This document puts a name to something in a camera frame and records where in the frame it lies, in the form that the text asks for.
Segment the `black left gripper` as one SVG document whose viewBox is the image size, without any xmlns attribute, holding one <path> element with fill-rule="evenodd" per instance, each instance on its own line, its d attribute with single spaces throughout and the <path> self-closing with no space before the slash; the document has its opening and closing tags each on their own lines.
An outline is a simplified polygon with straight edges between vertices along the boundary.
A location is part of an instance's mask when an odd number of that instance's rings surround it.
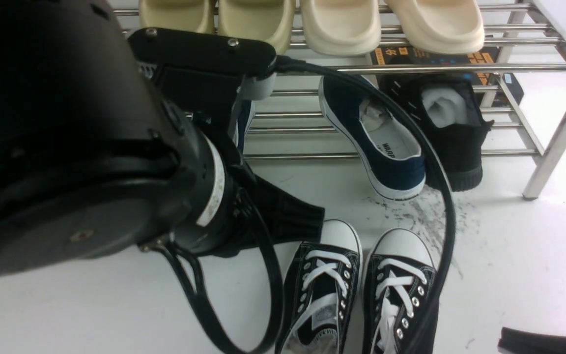
<svg viewBox="0 0 566 354">
<path fill-rule="evenodd" d="M 256 230 L 255 221 L 240 216 L 240 190 L 244 190 L 253 202 L 272 244 L 319 240 L 324 207 L 294 197 L 255 174 L 233 139 L 222 128 L 207 123 L 203 118 L 194 118 L 193 122 L 217 148 L 229 175 L 227 181 L 232 186 L 229 216 L 223 218 L 222 229 L 216 235 L 218 244 L 206 250 L 193 251 L 194 255 L 230 258 L 242 250 L 258 247 L 257 241 L 264 238 L 263 231 Z"/>
</svg>

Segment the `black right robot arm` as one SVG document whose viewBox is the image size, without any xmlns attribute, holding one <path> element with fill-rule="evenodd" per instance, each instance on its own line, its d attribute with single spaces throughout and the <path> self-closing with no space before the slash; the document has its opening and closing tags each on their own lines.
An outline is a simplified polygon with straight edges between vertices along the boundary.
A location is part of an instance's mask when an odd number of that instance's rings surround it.
<svg viewBox="0 0 566 354">
<path fill-rule="evenodd" d="M 504 327 L 497 343 L 497 351 L 501 354 L 566 354 L 566 336 Z"/>
</svg>

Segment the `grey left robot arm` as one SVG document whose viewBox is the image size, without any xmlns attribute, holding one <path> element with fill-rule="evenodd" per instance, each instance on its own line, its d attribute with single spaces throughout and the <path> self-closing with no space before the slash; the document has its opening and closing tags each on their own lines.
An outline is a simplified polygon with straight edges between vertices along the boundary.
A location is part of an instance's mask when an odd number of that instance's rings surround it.
<svg viewBox="0 0 566 354">
<path fill-rule="evenodd" d="M 232 139 L 269 43 L 143 28 L 105 0 L 0 0 L 0 276 L 170 236 L 195 256 L 320 238 L 324 209 Z"/>
</svg>

